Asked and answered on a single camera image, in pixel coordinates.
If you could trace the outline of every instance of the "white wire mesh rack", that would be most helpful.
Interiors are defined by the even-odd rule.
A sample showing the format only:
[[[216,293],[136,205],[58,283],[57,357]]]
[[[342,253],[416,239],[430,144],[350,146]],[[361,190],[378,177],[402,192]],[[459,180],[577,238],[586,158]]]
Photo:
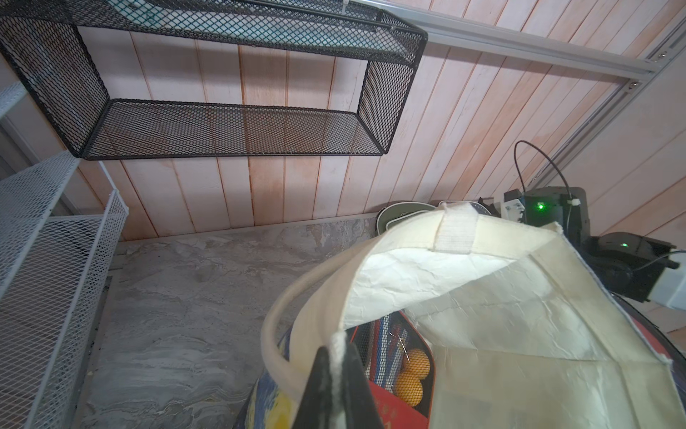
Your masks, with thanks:
[[[78,165],[64,151],[0,181],[0,299]]]
[[[0,119],[26,95],[26,88],[21,82],[15,82],[0,92]]]
[[[0,428],[63,427],[127,215],[114,189],[103,215],[49,218],[30,246],[0,299]]]

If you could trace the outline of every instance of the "black cable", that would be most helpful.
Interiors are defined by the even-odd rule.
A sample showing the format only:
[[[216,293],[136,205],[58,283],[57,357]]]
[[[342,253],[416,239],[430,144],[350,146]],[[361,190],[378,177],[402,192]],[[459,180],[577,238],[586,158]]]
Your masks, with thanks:
[[[656,257],[655,259],[653,259],[653,260],[650,261],[650,262],[646,262],[645,264],[641,265],[641,266],[638,267],[638,268],[634,268],[632,271],[636,272],[636,271],[638,271],[638,270],[642,270],[642,269],[644,269],[645,267],[647,267],[647,266],[649,266],[649,265],[652,265],[654,262],[657,262],[657,261],[659,261],[660,259],[662,259],[662,258],[664,258],[664,257],[670,256],[670,255],[675,255],[675,254],[677,254],[677,253],[686,253],[686,251],[674,251],[674,252],[665,253],[664,255],[660,255],[660,256]]]
[[[514,155],[514,161],[515,161],[515,162],[514,162],[514,166],[515,166],[516,169],[517,169],[517,174],[519,175],[519,181],[521,182],[521,191],[522,191],[522,193],[526,192],[526,187],[524,186],[524,178],[521,176],[521,171],[519,171],[519,164],[517,163],[517,146],[518,146],[520,143],[526,143],[526,144],[528,144],[529,146],[531,146],[532,148],[538,150],[538,151],[541,153],[541,155],[543,155],[543,156],[548,160],[548,162],[550,163],[550,165],[553,166],[553,168],[555,169],[555,171],[557,171],[558,174],[560,175],[560,177],[562,178],[562,182],[565,183],[565,187],[567,188],[567,193],[569,194],[569,199],[571,200],[571,191],[569,190],[569,183],[567,183],[567,179],[566,179],[565,176],[562,174],[562,172],[561,172],[560,169],[557,167],[557,165],[555,165],[555,162],[553,162],[553,160],[550,159],[550,156],[547,156],[546,153],[545,153],[544,151],[542,151],[542,150],[539,149],[537,146],[535,146],[535,145],[532,144],[532,143],[529,143],[529,142],[526,141],[526,140],[520,140],[520,141],[516,142],[516,143],[514,144],[514,148],[515,148],[515,149],[512,151],[512,154]]]
[[[519,181],[521,182],[521,191],[522,191],[522,194],[523,194],[524,192],[526,192],[526,186],[524,186],[524,178],[521,176],[521,171],[519,170],[519,164],[517,163],[517,146],[518,146],[520,143],[526,143],[526,144],[528,144],[528,145],[531,146],[532,148],[538,150],[538,151],[541,153],[541,155],[545,156],[545,159],[548,160],[548,162],[550,163],[550,165],[553,166],[553,168],[555,169],[555,171],[557,171],[558,174],[560,175],[560,177],[562,178],[562,182],[565,183],[565,187],[567,188],[567,195],[569,195],[569,200],[571,201],[573,198],[571,197],[571,190],[569,189],[569,183],[567,183],[567,179],[565,178],[565,175],[562,174],[562,172],[560,171],[560,169],[558,168],[558,166],[555,164],[555,162],[553,162],[553,160],[550,159],[550,157],[547,156],[546,153],[545,153],[544,151],[542,151],[541,149],[539,149],[539,148],[538,148],[537,146],[535,146],[533,143],[530,143],[530,142],[528,142],[528,141],[526,141],[526,140],[520,140],[520,141],[516,142],[516,143],[514,144],[514,148],[515,148],[515,149],[512,151],[512,154],[514,155],[514,161],[515,161],[515,162],[514,162],[514,166],[515,166],[515,168],[517,169],[517,174],[519,175]],[[524,211],[524,216],[525,216],[525,217],[524,217],[524,223],[526,223],[526,210]],[[569,208],[569,211],[567,212],[567,226],[565,227],[565,233],[566,233],[567,235],[569,235],[569,219],[570,219],[570,218],[571,218],[571,207]]]

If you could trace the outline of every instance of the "green round object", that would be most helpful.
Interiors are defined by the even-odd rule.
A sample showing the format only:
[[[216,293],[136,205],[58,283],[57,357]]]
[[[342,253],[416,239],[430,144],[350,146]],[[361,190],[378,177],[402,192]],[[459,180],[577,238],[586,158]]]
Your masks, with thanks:
[[[409,218],[435,209],[436,206],[425,202],[408,201],[391,204],[377,215],[377,235],[385,233]]]

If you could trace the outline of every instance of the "black electronic device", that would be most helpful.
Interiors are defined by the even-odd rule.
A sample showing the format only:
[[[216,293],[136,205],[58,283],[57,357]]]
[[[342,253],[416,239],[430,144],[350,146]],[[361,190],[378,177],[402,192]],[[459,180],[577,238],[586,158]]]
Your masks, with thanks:
[[[582,256],[607,289],[643,302],[665,268],[679,268],[678,262],[660,258],[673,248],[654,238],[616,232],[592,237]]]
[[[523,220],[535,227],[557,222],[574,247],[584,248],[591,238],[586,191],[580,187],[570,187],[569,192],[564,186],[548,186],[524,192],[520,197],[524,205]]]

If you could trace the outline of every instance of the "marble floor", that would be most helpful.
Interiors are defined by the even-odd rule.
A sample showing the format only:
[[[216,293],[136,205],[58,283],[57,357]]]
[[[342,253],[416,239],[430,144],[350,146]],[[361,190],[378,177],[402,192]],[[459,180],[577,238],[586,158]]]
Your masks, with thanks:
[[[373,221],[126,245],[81,428],[230,428],[262,372],[259,332],[271,304],[299,275],[370,238]]]

